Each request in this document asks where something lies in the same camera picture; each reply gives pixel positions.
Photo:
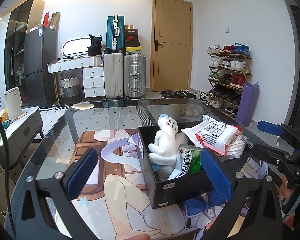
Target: human hand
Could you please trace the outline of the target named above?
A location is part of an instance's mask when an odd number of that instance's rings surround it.
[[[287,180],[286,176],[283,176],[281,187],[279,189],[279,197],[281,200],[284,200],[285,198],[287,198],[291,195],[291,189],[287,188],[287,184],[288,184],[288,180]]]

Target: wooden door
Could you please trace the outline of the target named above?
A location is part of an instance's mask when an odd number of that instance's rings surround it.
[[[153,91],[187,89],[191,58],[191,4],[155,0]]]

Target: white kettle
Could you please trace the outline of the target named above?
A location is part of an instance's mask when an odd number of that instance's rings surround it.
[[[3,96],[4,101],[6,102],[9,119],[13,121],[22,115],[22,101],[19,88],[12,88],[4,92]]]

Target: white suitcase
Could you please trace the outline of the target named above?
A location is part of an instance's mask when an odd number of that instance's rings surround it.
[[[123,97],[123,60],[121,53],[105,54],[103,73],[107,98]]]

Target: sticker label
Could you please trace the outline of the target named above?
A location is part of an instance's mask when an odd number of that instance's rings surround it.
[[[168,189],[174,187],[175,182],[163,185],[163,189]]]
[[[165,206],[165,205],[168,205],[168,202],[159,204],[159,207],[162,207],[162,206]]]

